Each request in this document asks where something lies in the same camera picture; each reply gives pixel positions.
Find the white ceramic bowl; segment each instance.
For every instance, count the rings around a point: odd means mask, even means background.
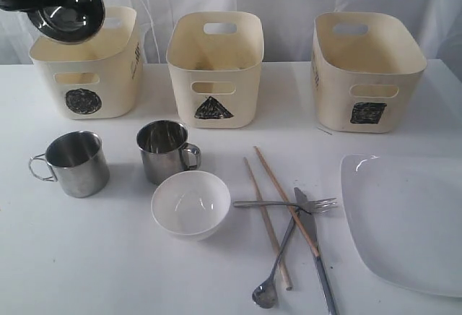
[[[151,210],[156,223],[172,236],[200,241],[218,230],[230,205],[230,190],[220,178],[203,171],[186,171],[157,187]]]

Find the white backdrop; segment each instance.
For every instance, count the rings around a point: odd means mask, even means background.
[[[363,11],[399,18],[427,58],[442,59],[462,79],[462,0],[105,0],[105,3],[126,5],[138,11],[144,58],[151,63],[165,62],[175,23],[190,12],[254,13],[263,23],[265,61],[307,61],[316,15]],[[25,15],[0,12],[0,64],[30,63],[28,50],[37,35]]]

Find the knife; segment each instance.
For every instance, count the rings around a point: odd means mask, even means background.
[[[306,195],[298,188],[294,188],[295,199],[298,204],[304,204],[308,202]],[[303,227],[306,229],[308,235],[313,240],[313,243],[318,247],[318,235],[316,234],[316,222],[313,214],[308,214],[306,212],[300,211],[300,221],[303,224]],[[337,307],[335,305],[334,296],[332,295],[331,286],[326,274],[326,269],[324,268],[323,261],[321,256],[313,255],[315,261],[316,270],[318,272],[319,281],[323,288],[324,298],[326,299],[327,309],[330,315],[337,315]]]

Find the black triangle label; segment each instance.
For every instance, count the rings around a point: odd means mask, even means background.
[[[209,96],[199,108],[197,108],[195,118],[201,120],[220,120],[222,118],[232,118],[232,115],[216,98]]]

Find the metal fork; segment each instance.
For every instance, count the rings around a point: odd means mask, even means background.
[[[319,199],[318,201],[309,201],[303,204],[276,202],[276,201],[234,201],[232,205],[235,208],[250,208],[250,207],[266,207],[270,205],[283,205],[285,207],[297,207],[304,212],[316,214],[319,212],[327,212],[328,210],[337,207],[336,197]]]

